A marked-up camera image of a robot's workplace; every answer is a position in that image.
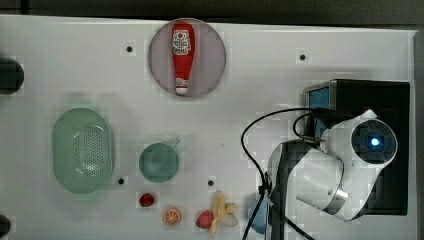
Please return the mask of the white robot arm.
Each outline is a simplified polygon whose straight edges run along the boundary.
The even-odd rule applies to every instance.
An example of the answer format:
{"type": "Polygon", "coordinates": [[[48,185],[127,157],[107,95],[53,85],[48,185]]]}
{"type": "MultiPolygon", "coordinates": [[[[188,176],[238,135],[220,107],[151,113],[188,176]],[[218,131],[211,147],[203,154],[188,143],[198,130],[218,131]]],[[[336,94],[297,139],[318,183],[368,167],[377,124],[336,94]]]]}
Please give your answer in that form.
{"type": "Polygon", "coordinates": [[[273,150],[266,240],[284,239],[295,200],[345,222],[360,216],[398,151],[394,131],[371,110],[326,129],[317,142],[291,140],[273,150]]]}

